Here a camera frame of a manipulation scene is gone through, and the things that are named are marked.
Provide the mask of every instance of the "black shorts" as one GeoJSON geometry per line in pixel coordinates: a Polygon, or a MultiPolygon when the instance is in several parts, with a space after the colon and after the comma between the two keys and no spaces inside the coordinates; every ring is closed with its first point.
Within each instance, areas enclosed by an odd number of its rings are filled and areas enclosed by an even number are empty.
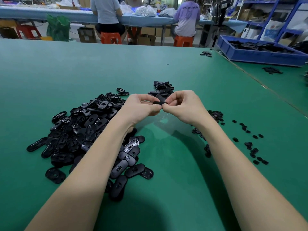
{"type": "Polygon", "coordinates": [[[95,29],[101,33],[101,32],[106,32],[106,33],[113,33],[113,32],[118,32],[121,35],[124,34],[125,32],[125,26],[122,25],[121,23],[113,23],[113,24],[102,24],[98,23],[95,26],[95,29]]]}

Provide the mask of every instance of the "hand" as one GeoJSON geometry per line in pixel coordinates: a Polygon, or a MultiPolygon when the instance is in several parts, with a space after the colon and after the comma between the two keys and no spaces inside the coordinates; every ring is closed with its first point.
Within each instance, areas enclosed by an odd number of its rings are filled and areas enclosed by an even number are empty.
{"type": "Polygon", "coordinates": [[[182,122],[198,126],[206,118],[211,118],[199,97],[190,90],[176,91],[163,104],[164,112],[171,113],[182,122]]]}
{"type": "Polygon", "coordinates": [[[154,101],[159,99],[148,94],[132,94],[115,117],[133,127],[147,116],[159,114],[162,107],[159,104],[152,104],[154,101]]]}

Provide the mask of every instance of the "green plastic bag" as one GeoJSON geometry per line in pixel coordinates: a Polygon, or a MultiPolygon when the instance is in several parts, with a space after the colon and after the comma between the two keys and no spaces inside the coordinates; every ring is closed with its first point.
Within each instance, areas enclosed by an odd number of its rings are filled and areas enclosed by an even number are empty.
{"type": "Polygon", "coordinates": [[[52,17],[47,15],[48,28],[46,35],[54,41],[70,41],[71,22],[65,16],[52,17]]]}

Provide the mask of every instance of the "red plastic stool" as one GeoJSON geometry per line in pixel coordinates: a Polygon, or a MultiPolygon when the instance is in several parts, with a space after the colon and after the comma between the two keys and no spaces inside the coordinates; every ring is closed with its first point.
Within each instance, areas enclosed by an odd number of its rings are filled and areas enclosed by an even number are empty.
{"type": "Polygon", "coordinates": [[[116,44],[116,45],[121,45],[121,37],[119,33],[106,33],[106,32],[101,32],[100,33],[100,40],[102,44],[116,44]]]}
{"type": "Polygon", "coordinates": [[[176,36],[173,46],[176,46],[176,47],[192,47],[194,38],[195,38],[194,36],[193,37],[176,36]]]}
{"type": "Polygon", "coordinates": [[[17,25],[16,26],[16,31],[18,34],[18,37],[20,39],[22,39],[20,32],[23,33],[23,35],[27,38],[27,39],[36,39],[36,38],[40,38],[41,34],[39,33],[39,31],[37,30],[37,28],[35,26],[31,26],[31,25],[17,25]],[[36,34],[38,35],[38,37],[35,37],[32,34],[32,31],[36,31],[36,34]]]}
{"type": "MultiPolygon", "coordinates": [[[[132,33],[135,35],[136,32],[137,32],[137,28],[136,27],[132,27],[132,33]]],[[[127,42],[128,42],[129,38],[132,39],[132,36],[129,33],[127,33],[127,42]]]]}

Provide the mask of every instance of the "green work surface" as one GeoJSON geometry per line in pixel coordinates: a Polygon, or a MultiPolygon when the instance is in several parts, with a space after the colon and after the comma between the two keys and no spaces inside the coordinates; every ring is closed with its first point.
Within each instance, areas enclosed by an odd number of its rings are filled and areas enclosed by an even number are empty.
{"type": "Polygon", "coordinates": [[[308,71],[308,66],[301,68],[272,66],[283,74],[269,74],[262,67],[271,65],[244,62],[236,62],[235,64],[308,117],[308,87],[304,81],[304,74],[305,71],[308,71]]]}
{"type": "MultiPolygon", "coordinates": [[[[58,187],[44,176],[52,165],[41,158],[43,147],[26,151],[49,134],[53,115],[117,87],[147,93],[155,80],[194,90],[207,109],[223,112],[227,135],[251,161],[244,142],[253,142],[269,162],[257,168],[307,219],[307,118],[218,53],[209,58],[202,50],[2,39],[1,230],[24,229],[58,187]],[[252,137],[259,133],[263,139],[252,137]]],[[[240,229],[214,159],[205,157],[206,142],[192,128],[163,111],[137,125],[145,137],[139,163],[154,177],[129,179],[121,202],[105,195],[95,230],[240,229]]],[[[69,168],[62,170],[68,175],[69,168]]]]}

